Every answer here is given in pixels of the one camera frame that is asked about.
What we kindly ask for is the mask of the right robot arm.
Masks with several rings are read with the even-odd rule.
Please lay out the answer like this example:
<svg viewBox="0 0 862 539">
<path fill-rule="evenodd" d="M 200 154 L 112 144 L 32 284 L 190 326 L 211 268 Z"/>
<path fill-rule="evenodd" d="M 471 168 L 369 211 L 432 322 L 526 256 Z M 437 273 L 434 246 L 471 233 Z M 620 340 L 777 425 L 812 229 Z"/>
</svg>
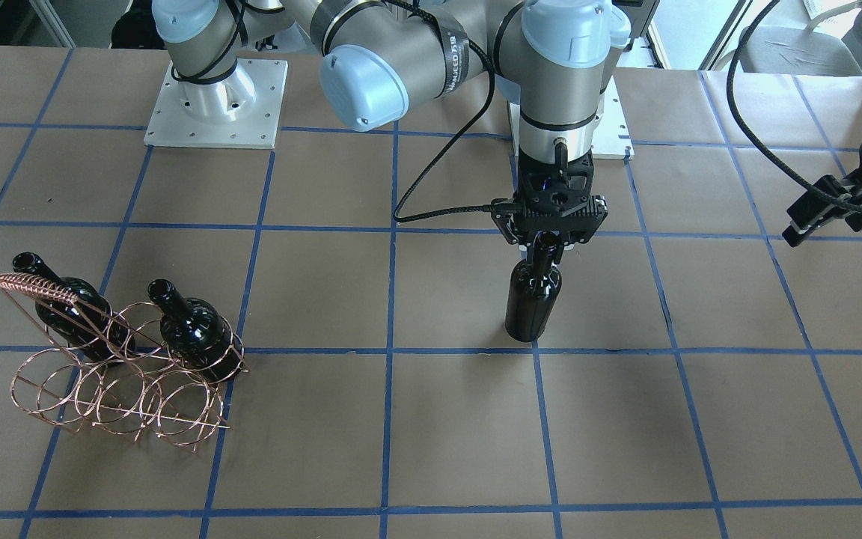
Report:
<svg viewBox="0 0 862 539">
<path fill-rule="evenodd" d="M 171 59 L 147 144 L 272 149 L 287 65 L 237 52 L 297 28 L 349 129 L 369 132 L 485 73 L 519 109 L 518 183 L 483 206 L 508 243 L 585 243 L 608 208 L 590 192 L 593 136 L 632 21 L 610 1 L 154 1 Z"/>
</svg>

